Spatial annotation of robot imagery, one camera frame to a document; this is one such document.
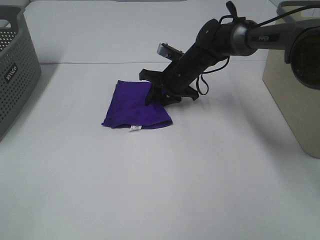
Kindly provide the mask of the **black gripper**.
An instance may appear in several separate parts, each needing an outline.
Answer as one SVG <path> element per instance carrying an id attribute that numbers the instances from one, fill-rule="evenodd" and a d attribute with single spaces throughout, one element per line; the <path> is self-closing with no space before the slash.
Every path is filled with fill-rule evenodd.
<path id="1" fill-rule="evenodd" d="M 180 103 L 182 97 L 196 100 L 199 94 L 190 84 L 216 63 L 216 52 L 192 45 L 179 60 L 171 61 L 163 71 L 142 69 L 139 79 L 151 83 L 144 103 L 150 105 L 161 101 L 165 107 Z"/>

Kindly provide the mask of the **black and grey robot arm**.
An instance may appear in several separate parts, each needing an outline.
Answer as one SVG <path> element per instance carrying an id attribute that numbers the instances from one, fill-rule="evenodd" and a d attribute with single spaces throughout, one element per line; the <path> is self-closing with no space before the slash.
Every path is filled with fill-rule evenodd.
<path id="1" fill-rule="evenodd" d="M 240 17 L 235 5 L 228 1 L 228 18 L 231 22 L 211 19 L 199 30 L 195 42 L 186 52 L 161 43 L 158 54 L 169 59 L 163 71 L 143 69 L 141 80 L 150 82 L 145 104 L 162 105 L 179 103 L 182 98 L 196 100 L 202 93 L 192 88 L 209 72 L 209 67 L 232 56 L 247 57 L 259 49 L 282 50 L 284 62 L 291 66 L 294 76 L 304 86 L 320 88 L 320 21 L 317 18 L 292 20 L 290 15 L 319 8 L 318 1 L 299 1 L 298 8 L 288 12 L 278 11 L 276 18 L 257 23 Z"/>

